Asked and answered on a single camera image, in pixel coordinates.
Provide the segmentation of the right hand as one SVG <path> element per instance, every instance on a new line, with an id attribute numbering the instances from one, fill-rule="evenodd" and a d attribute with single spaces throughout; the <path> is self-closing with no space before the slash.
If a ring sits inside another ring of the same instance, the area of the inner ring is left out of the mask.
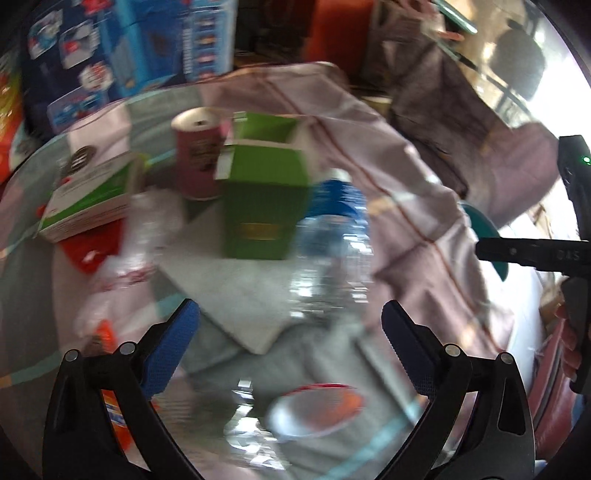
<path id="1" fill-rule="evenodd" d="M 566 305 L 561 303 L 556 309 L 556 317 L 562 322 L 562 369 L 564 374 L 572 381 L 577 379 L 577 371 L 580 368 L 582 357 L 577 349 L 577 336 L 570 325 Z"/>

